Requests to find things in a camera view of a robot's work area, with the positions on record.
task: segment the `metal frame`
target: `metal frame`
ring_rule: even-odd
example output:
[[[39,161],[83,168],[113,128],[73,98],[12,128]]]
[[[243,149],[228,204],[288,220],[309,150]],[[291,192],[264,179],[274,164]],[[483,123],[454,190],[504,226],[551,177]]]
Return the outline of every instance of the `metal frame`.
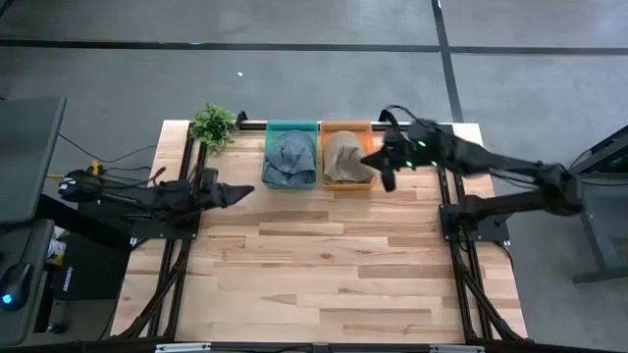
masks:
[[[236,120],[240,130],[265,130],[266,122],[250,121],[244,112],[240,112]],[[384,131],[392,126],[390,123],[376,122],[372,123],[374,131]],[[409,123],[399,123],[401,130],[407,130]],[[180,178],[185,178],[189,169],[189,160],[191,157],[191,147],[193,140],[188,139],[183,151],[182,167],[180,169]],[[195,171],[194,188],[199,187],[200,174],[205,166],[207,146],[201,143],[197,158],[197,168]],[[450,204],[447,175],[445,169],[437,167],[439,176],[439,186],[443,204]],[[455,189],[458,197],[464,194],[464,186],[460,176],[454,176]],[[200,215],[195,216],[186,226],[187,229],[198,228]],[[71,342],[41,346],[26,346],[18,348],[0,349],[0,352],[155,352],[155,351],[171,351],[169,347],[176,350],[175,334],[179,322],[179,313],[181,301],[183,298],[183,284],[185,280],[185,270],[191,248],[191,240],[182,240],[182,250],[179,253],[177,261],[171,267],[171,259],[175,247],[174,239],[166,240],[164,256],[159,274],[158,285],[153,297],[149,300],[141,314],[133,321],[128,329],[121,334],[112,336],[101,341],[91,342]],[[482,288],[482,279],[480,274],[480,266],[478,263],[477,252],[473,241],[465,240],[469,252],[469,267],[464,264],[459,243],[456,241],[449,242],[451,252],[454,280],[458,303],[460,307],[460,320],[465,342],[461,345],[451,344],[385,344],[385,343],[364,343],[364,344],[337,344],[337,343],[281,343],[281,342],[199,342],[198,349],[195,351],[224,351],[224,352],[242,352],[248,353],[281,353],[289,350],[298,350],[308,353],[349,353],[349,352],[372,352],[372,353],[391,353],[391,352],[438,352],[438,353],[482,353],[482,352],[581,352],[581,353],[603,353],[609,351],[601,351],[594,349],[581,349],[573,347],[544,345],[535,343],[519,337],[516,333],[509,329],[504,320],[501,319],[497,310],[486,297]],[[169,290],[174,287],[171,311],[169,313],[168,323],[163,335],[159,335],[159,319],[161,317],[161,308],[163,300]],[[479,303],[481,313],[482,337],[478,337],[473,329],[471,315],[469,309],[469,300],[467,297],[466,287],[475,296]],[[492,339],[492,326],[496,325],[497,332],[502,336],[503,340]],[[148,327],[148,336],[140,338],[144,328]]]
[[[628,126],[625,126],[609,137],[600,141],[593,147],[583,152],[587,152],[591,156],[572,167],[569,171],[579,175],[580,178],[608,179],[609,181],[617,181],[620,178],[626,180],[628,176],[624,173],[597,173],[602,167],[614,161],[617,158],[628,155]],[[593,215],[585,210],[580,214],[580,220],[584,226],[585,233],[593,253],[596,258],[598,271],[581,274],[573,278],[576,285],[594,283],[603,280],[628,278],[628,266],[622,264],[617,257],[612,236],[609,234],[598,234],[595,232],[591,223]]]

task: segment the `concrete floor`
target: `concrete floor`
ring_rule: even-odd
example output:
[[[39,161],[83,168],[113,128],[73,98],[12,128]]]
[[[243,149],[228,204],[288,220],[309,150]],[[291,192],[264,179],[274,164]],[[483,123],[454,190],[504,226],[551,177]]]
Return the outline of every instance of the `concrete floor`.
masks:
[[[451,45],[628,45],[623,0],[441,3]],[[18,0],[0,19],[0,35],[438,44],[429,0]],[[464,121],[480,124],[491,150],[564,164],[628,122],[626,60],[452,57]],[[0,95],[57,94],[69,99],[62,132],[104,159],[155,143],[163,120],[191,119],[207,101],[265,120],[376,120],[396,103],[452,121],[439,54],[0,48]],[[120,166],[150,165],[152,157],[142,153]],[[85,168],[89,160],[60,141],[51,172]],[[500,182],[496,189],[514,191]],[[530,337],[626,350],[628,280],[571,283],[596,268],[579,220],[530,213],[508,226]]]

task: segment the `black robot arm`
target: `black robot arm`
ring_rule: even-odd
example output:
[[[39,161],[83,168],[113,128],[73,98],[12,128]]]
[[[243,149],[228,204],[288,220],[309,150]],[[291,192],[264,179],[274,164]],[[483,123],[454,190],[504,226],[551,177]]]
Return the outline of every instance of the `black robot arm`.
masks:
[[[423,119],[414,119],[407,138],[398,127],[390,127],[384,134],[381,150],[364,157],[362,163],[382,173],[386,191],[395,189],[394,171],[430,165],[442,166],[462,177],[482,174],[503,178],[524,176],[537,186],[532,191],[487,199],[464,196],[457,205],[456,217],[471,229],[487,216],[533,210],[571,216],[583,209],[578,178],[562,165],[501,156]]]
[[[159,170],[150,181],[164,170]],[[194,190],[187,180],[152,181],[153,186],[143,187],[139,183],[124,184],[77,170],[66,175],[58,192],[62,199],[71,202],[105,200],[131,206],[135,212],[125,215],[128,220],[173,225],[205,210],[234,205],[255,189],[252,185],[231,186],[217,182],[217,178],[217,170],[205,169],[200,187]]]

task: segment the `green plant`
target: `green plant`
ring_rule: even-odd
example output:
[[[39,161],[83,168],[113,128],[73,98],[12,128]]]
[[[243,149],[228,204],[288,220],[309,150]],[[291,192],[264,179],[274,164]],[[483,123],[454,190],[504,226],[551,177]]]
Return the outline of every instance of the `green plant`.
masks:
[[[236,132],[236,117],[219,106],[207,103],[205,109],[194,115],[194,127],[190,137],[207,144],[209,154],[220,154],[227,143],[234,143],[232,134]]]

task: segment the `wooden tabletop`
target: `wooden tabletop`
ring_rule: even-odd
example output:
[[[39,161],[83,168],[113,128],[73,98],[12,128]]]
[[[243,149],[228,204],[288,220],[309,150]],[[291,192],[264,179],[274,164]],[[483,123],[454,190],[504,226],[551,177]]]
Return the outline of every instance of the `wooden tabletop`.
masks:
[[[153,170],[167,167],[161,179],[179,174],[187,125],[164,122],[153,163]],[[482,143],[475,124],[453,130]],[[381,145],[380,134],[374,143]],[[255,191],[228,209],[203,213],[177,340],[463,341],[434,168],[400,172],[393,193],[379,182],[370,192],[278,191],[261,182],[263,155],[264,132],[241,132],[223,155],[206,161],[220,170],[219,181],[255,185]],[[465,180],[465,189],[493,195],[488,176]],[[127,328],[153,294],[163,248],[154,239],[131,254],[112,334]],[[491,243],[477,248],[487,295],[526,336],[508,258]],[[479,332],[473,300],[471,307]],[[169,309],[170,297],[161,329]]]

